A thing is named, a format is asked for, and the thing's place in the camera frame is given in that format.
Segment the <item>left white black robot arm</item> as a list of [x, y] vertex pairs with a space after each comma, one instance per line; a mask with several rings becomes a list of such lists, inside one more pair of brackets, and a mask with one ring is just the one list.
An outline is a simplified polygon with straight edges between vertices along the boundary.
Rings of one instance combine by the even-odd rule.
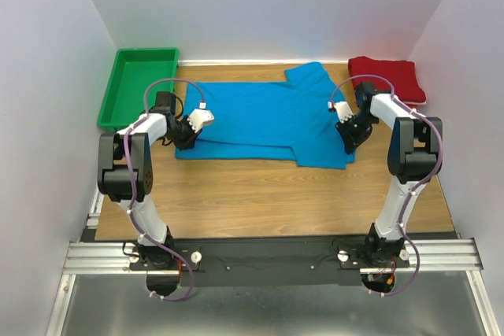
[[205, 106], [188, 116], [177, 114], [178, 101], [174, 93], [157, 93], [154, 106], [141, 113], [137, 121], [115, 133], [102, 134], [98, 142], [98, 190], [124, 210], [134, 227], [132, 256], [156, 270], [184, 262], [174, 251], [169, 226], [161, 220], [151, 196], [151, 147], [162, 141], [178, 150], [192, 149], [206, 123], [213, 121], [213, 114]]

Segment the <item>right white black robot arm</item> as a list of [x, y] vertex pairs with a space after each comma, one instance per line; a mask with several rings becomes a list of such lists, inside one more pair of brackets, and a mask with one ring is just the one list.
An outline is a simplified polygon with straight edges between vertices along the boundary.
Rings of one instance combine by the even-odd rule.
[[365, 81], [357, 86], [355, 94], [357, 113], [346, 101], [328, 101], [328, 110], [339, 120], [335, 128], [345, 153], [354, 153], [369, 138], [374, 124], [383, 122], [391, 129], [387, 151], [391, 184], [380, 215], [354, 254], [365, 265], [382, 268], [400, 259], [417, 198], [441, 169], [443, 122], [411, 109], [393, 88], [378, 90], [374, 83]]

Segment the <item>blue t shirt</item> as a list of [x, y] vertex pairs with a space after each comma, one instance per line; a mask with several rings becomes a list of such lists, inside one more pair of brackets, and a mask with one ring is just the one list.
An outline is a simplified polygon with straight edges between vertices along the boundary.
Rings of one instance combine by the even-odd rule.
[[177, 150], [184, 160], [273, 159], [311, 168], [344, 169], [354, 162], [328, 109], [335, 84], [319, 62], [290, 68], [275, 82], [201, 82], [188, 87], [184, 107], [204, 98], [214, 122], [202, 129], [195, 146]]

